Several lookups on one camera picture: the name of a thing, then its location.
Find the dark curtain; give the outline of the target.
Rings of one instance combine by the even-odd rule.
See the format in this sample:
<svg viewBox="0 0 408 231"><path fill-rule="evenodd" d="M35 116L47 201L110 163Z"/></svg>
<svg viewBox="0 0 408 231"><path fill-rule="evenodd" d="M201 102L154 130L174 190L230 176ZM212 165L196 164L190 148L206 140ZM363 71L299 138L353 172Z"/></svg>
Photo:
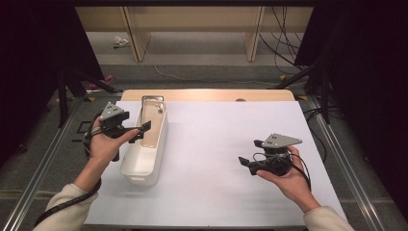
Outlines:
<svg viewBox="0 0 408 231"><path fill-rule="evenodd" d="M65 69L103 73L67 0L0 0L0 167L16 153Z"/></svg>
<svg viewBox="0 0 408 231"><path fill-rule="evenodd" d="M408 0L311 0L299 64L329 44L329 79L372 167L408 221Z"/></svg>

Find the white table sheet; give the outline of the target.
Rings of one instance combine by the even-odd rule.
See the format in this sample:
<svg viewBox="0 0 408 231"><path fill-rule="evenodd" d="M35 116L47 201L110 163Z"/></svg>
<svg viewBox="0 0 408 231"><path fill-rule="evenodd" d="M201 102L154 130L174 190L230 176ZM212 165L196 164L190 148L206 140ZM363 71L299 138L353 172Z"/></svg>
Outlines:
<svg viewBox="0 0 408 231"><path fill-rule="evenodd" d="M287 102L170 102L158 182L134 186L112 163L102 177L88 225L134 228L276 228L303 223L301 210L275 185L249 173L240 157L253 142L277 133L298 138L312 192L337 213L343 208L299 104Z"/></svg>

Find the metal floor rail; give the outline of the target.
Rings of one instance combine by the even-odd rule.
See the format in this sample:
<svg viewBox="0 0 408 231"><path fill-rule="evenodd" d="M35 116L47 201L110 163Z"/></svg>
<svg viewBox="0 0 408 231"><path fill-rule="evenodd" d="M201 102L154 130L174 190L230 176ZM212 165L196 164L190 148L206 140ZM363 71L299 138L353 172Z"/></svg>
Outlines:
<svg viewBox="0 0 408 231"><path fill-rule="evenodd" d="M66 131L69 128L72 118L78 111L78 108L83 102L83 98L76 98L71 103L68 109L66 121L56 130L52 136L52 141L47 146L47 150L42 155L40 162L36 166L36 170L29 177L28 184L21 192L15 192L14 197L17 199L15 206L11 210L5 224L0 228L0 231L18 231L21 223L25 219L40 185L42 184L46 173L48 172L52 162L59 151Z"/></svg>
<svg viewBox="0 0 408 231"><path fill-rule="evenodd" d="M364 189L362 181L358 174L352 168L350 161L347 159L343 147L335 135L331 124L327 124L321 114L321 105L315 96L308 99L308 104L312 113L317 120L319 130L322 132L320 139L326 151L331 151L333 158L336 160L344 180L347 183L349 191L352 193L354 201L364 217L370 231L385 231L385 226L381 221L379 214L370 200L367 191Z"/></svg>

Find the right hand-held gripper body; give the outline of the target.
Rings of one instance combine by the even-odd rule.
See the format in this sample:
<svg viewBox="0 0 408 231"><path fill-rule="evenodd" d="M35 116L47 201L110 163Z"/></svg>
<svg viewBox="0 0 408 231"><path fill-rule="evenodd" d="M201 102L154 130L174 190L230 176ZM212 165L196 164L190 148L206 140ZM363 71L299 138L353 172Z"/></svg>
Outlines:
<svg viewBox="0 0 408 231"><path fill-rule="evenodd" d="M255 163L262 170L283 176L292 168L292 157L288 147L300 143L302 143L301 139L272 133L264 140L261 147L264 152L255 154Z"/></svg>

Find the grey phone case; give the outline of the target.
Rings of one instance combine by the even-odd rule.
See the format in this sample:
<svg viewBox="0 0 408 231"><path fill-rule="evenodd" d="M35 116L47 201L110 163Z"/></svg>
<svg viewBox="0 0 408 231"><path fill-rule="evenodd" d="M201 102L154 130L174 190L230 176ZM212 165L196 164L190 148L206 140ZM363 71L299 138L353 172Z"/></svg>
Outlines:
<svg viewBox="0 0 408 231"><path fill-rule="evenodd" d="M164 99L164 97L163 96L161 96L161 95L144 95L142 98L141 98L141 104L142 104L142 107L143 108L146 108L147 106L147 101L156 101L157 103L156 103L156 107L158 108L158 109L160 109L160 110L163 110L164 109L164 107L165 107L165 103L164 103L164 101L165 101L165 99Z"/></svg>

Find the pink object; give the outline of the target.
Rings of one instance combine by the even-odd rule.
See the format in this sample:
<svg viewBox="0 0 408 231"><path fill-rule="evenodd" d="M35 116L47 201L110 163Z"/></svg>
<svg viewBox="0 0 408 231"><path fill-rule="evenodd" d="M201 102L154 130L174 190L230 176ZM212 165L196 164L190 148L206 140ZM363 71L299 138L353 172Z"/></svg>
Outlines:
<svg viewBox="0 0 408 231"><path fill-rule="evenodd" d="M105 77L105 79L102 80L102 83L103 83L103 84L107 84L107 85L110 85L110 84L112 84L112 83L114 83L114 82L115 82L115 77L114 77L112 74L107 75L107 76ZM98 90L99 87L96 86L94 83L89 83L89 89L90 89L90 90Z"/></svg>

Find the person's left hand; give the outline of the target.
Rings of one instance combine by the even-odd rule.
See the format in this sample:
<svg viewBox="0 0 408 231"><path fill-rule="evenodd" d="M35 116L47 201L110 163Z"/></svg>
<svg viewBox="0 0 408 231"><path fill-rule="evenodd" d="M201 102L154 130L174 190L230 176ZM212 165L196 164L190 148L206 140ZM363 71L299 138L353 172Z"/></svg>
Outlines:
<svg viewBox="0 0 408 231"><path fill-rule="evenodd" d="M115 139L107 137L102 132L93 135L90 140L89 164L92 167L106 167L115 158L120 146L138 133L138 129L132 129Z"/></svg>

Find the black metal stand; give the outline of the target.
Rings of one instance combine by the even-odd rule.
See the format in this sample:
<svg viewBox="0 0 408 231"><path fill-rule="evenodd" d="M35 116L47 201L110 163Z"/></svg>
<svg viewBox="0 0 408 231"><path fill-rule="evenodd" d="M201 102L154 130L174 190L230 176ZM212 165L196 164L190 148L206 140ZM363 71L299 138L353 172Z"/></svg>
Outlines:
<svg viewBox="0 0 408 231"><path fill-rule="evenodd" d="M103 83L95 77L88 75L86 72L80 71L74 68L63 68L58 76L58 94L60 105L60 124L62 128L68 120L68 106L66 90L70 90L74 97L84 97L87 93L85 87L82 85L82 81L88 81L95 84L102 90L109 93L117 93L119 90L111 87L108 84Z"/></svg>
<svg viewBox="0 0 408 231"><path fill-rule="evenodd" d="M329 105L328 105L328 95L329 95L329 77L328 71L324 64L315 62L314 64L306 67L301 70L299 73L295 74L289 80L280 83L275 87L276 90L282 90L300 79L308 77L306 81L304 90L307 94L320 93L320 105L321 105L321 114L324 121L329 124Z"/></svg>

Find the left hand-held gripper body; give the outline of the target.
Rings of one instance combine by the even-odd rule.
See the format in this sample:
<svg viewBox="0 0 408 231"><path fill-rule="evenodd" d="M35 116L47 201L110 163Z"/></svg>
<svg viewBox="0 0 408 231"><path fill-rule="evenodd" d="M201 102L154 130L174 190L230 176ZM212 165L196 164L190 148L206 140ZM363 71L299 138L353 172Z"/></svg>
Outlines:
<svg viewBox="0 0 408 231"><path fill-rule="evenodd" d="M108 102L100 116L101 131L110 138L118 138L125 133L125 128L122 125L124 120L121 119L121 114L125 112L117 105Z"/></svg>

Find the person's right hand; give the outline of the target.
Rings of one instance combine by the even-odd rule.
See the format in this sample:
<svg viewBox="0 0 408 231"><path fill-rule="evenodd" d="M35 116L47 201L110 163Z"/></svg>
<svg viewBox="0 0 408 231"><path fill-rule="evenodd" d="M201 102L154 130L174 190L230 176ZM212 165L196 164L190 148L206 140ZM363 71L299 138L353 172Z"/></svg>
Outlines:
<svg viewBox="0 0 408 231"><path fill-rule="evenodd" d="M287 174L276 176L268 171L258 170L257 175L275 184L283 195L293 201L306 214L319 208L320 204L313 196L303 176L304 169L299 151L293 146L289 146L288 150L293 154L294 167Z"/></svg>

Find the crumpled white paper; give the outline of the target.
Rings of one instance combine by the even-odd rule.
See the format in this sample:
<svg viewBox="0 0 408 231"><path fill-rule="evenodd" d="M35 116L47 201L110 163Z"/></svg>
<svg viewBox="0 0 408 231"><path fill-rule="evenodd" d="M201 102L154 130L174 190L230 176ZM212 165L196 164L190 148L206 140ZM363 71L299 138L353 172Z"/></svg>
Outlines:
<svg viewBox="0 0 408 231"><path fill-rule="evenodd" d="M114 38L114 49L117 48L124 48L129 46L129 41L125 38L121 38L119 36L115 36Z"/></svg>

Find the wooden bench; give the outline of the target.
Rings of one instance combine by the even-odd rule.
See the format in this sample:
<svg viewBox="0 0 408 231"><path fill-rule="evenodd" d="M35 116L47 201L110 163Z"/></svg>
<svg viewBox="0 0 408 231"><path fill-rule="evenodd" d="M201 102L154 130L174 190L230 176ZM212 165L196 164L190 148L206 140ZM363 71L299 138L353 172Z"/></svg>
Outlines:
<svg viewBox="0 0 408 231"><path fill-rule="evenodd" d="M87 32L125 32L140 62L153 32L241 33L246 57L256 57L262 33L306 31L311 7L78 7Z"/></svg>

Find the white plastic storage box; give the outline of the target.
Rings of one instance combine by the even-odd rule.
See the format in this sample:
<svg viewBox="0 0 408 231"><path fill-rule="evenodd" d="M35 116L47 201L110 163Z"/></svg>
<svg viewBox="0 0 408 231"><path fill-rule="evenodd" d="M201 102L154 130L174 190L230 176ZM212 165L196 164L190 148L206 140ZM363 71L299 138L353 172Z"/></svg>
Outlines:
<svg viewBox="0 0 408 231"><path fill-rule="evenodd" d="M131 116L137 127L143 125L141 114L142 104L138 115ZM166 146L167 130L168 121L165 111L159 140L155 148L142 146L143 138L135 143L130 143L126 148L120 170L133 185L153 186L157 183Z"/></svg>

